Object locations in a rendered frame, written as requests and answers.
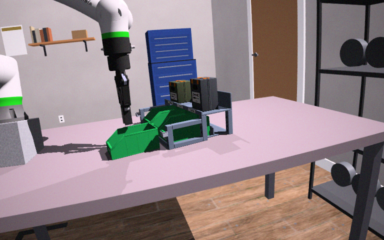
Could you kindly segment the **grey metal shelf rack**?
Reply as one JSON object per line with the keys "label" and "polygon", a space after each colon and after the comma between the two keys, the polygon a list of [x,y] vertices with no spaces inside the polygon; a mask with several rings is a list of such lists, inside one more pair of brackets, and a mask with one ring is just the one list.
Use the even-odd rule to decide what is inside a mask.
{"label": "grey metal shelf rack", "polygon": [[[174,101],[164,99],[165,104],[146,107],[146,108],[140,108],[139,112],[136,112],[135,115],[136,117],[140,117],[140,123],[144,124],[145,112],[151,111],[153,108],[170,106],[170,104],[199,115],[199,118],[196,118],[196,119],[165,125],[165,132],[160,131],[161,132],[160,135],[163,138],[166,137],[166,141],[163,140],[162,137],[158,136],[159,141],[169,150],[172,150],[175,148],[207,141],[208,138],[210,137],[214,137],[222,134],[229,134],[229,135],[233,134],[232,93],[218,90],[217,96],[218,96],[218,109],[214,109],[214,110],[202,112],[192,107],[192,101],[184,102],[184,103],[176,103]],[[212,123],[209,123],[210,135],[208,135],[206,115],[220,113],[220,112],[225,112],[226,129],[219,127],[217,125],[214,125]],[[173,130],[188,127],[188,126],[198,125],[198,124],[200,126],[200,136],[174,142]]]}

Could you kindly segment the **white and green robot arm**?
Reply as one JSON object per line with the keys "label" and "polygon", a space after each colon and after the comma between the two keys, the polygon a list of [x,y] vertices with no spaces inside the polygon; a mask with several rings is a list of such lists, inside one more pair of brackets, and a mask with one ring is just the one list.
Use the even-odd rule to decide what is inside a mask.
{"label": "white and green robot arm", "polygon": [[[129,29],[133,17],[123,0],[54,0],[73,8],[99,23],[105,56],[130,54]],[[0,124],[28,120],[22,105],[17,61],[0,55]]]}

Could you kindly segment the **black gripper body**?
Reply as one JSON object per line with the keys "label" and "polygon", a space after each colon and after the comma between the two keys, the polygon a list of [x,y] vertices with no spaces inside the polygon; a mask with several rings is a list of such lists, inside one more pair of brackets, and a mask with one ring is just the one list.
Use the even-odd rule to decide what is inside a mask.
{"label": "black gripper body", "polygon": [[122,74],[126,78],[125,70],[131,68],[129,54],[107,56],[109,71],[115,71],[115,75],[119,78],[119,85],[121,86]]}

